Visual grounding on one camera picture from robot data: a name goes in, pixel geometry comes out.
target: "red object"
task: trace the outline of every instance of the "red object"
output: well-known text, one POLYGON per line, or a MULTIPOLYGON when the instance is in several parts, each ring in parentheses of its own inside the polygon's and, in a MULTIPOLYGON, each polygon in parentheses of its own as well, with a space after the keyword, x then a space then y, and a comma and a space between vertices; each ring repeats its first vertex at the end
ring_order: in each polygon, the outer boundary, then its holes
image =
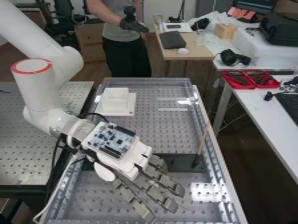
POLYGON ((234 18, 237 18, 237 16, 238 16, 239 13, 241 13, 241 9, 239 9, 239 8, 236 8, 236 10, 234 10, 232 16, 233 16, 234 18))
POLYGON ((21 70, 17 69, 17 65, 19 65, 19 63, 23 62, 23 61, 31 60, 31 59, 24 59, 24 60, 21 60, 21 61, 16 62, 16 63, 12 65, 12 67, 11 67, 12 72, 19 73, 20 75, 35 75, 35 74, 40 74, 40 73, 48 71, 48 70, 52 68, 52 62, 51 62, 49 60, 43 59, 43 58, 33 58, 33 59, 39 59, 39 60, 45 61, 45 62, 48 63, 47 66, 45 66, 43 69, 36 70, 36 71, 33 71, 33 72, 25 72, 25 71, 21 71, 21 70))
POLYGON ((237 18, 242 18, 245 16, 246 12, 247 12, 247 10, 242 9, 237 18))
POLYGON ((255 83, 257 88, 275 89, 279 88, 281 86, 281 83, 265 71, 261 70, 245 71, 245 75, 255 83))
POLYGON ((230 70, 221 72, 222 77, 234 89, 254 89, 255 83, 243 71, 230 70))
POLYGON ((249 11, 249 12, 246 13, 246 15, 245 15, 245 16, 242 16, 242 18, 245 18, 245 19, 247 19, 247 20, 251 20, 251 18, 253 18, 253 16, 254 16, 254 14, 255 14, 255 12, 254 12, 254 11, 249 11))
POLYGON ((228 15, 232 16, 233 13, 234 13, 234 11, 236 11, 236 7, 232 7, 230 10, 229 10, 229 12, 228 12, 228 15))

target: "red tray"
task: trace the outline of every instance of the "red tray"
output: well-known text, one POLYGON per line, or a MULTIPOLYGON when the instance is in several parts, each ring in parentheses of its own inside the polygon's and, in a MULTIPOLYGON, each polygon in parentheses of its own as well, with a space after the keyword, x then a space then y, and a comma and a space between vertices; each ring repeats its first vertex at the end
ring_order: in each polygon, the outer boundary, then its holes
POLYGON ((279 88, 281 83, 271 77, 271 75, 261 70, 245 71, 245 75, 255 83, 257 88, 275 89, 279 88))
POLYGON ((222 71, 222 77, 225 78, 226 82, 230 84, 232 88, 234 89, 254 89, 255 83, 245 74, 243 71, 232 70, 232 71, 222 71))

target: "floor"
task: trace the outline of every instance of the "floor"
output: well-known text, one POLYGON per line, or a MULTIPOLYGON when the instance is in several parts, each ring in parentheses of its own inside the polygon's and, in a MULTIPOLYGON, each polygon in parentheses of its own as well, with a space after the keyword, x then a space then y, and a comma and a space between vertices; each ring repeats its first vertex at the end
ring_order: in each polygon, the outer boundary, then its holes
MULTIPOLYGON (((148 39, 153 74, 162 76, 165 63, 154 36, 148 39)), ((0 81, 13 81, 9 67, 25 56, 7 44, 0 47, 0 81)), ((170 73, 177 73, 178 62, 170 73)), ((94 81, 98 85, 110 75, 105 62, 87 64, 73 80, 94 81)), ((226 123, 243 109, 236 104, 225 117, 226 123)), ((251 224, 290 224, 298 222, 298 187, 285 170, 250 118, 245 116, 222 130, 218 142, 234 182, 238 197, 251 224)), ((23 205, 15 224, 29 224, 32 214, 23 205)))

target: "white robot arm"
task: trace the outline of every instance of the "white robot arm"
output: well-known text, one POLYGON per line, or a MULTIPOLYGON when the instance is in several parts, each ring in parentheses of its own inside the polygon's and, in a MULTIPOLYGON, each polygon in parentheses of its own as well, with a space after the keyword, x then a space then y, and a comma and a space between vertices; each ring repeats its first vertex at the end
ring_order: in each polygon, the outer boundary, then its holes
POLYGON ((61 47, 7 0, 0 0, 0 35, 29 58, 12 66, 25 101, 25 120, 53 137, 64 135, 68 146, 92 157, 96 173, 112 182, 148 223, 154 222, 154 215, 125 180, 174 213, 178 204, 165 192, 182 197, 185 190, 164 174, 165 162, 153 155, 152 148, 124 127, 108 121, 94 125, 64 108, 59 88, 84 66, 80 53, 61 47))

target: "hand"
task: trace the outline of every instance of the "hand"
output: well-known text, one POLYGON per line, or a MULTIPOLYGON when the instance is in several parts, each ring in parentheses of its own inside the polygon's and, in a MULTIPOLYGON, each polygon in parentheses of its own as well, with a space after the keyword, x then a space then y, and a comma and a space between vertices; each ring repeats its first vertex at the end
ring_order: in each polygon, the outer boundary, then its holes
POLYGON ((124 30, 136 31, 138 33, 149 32, 149 29, 137 20, 130 21, 130 20, 126 20, 125 18, 122 18, 120 21, 120 27, 124 30))
POLYGON ((184 197, 185 189, 166 176, 165 161, 152 154, 152 147, 140 141, 134 132, 113 123, 100 122, 83 141, 83 147, 96 154, 94 171, 98 177, 112 183, 146 223, 156 221, 154 214, 130 189, 130 184, 128 186, 126 180, 166 211, 176 213, 178 204, 173 195, 184 197))

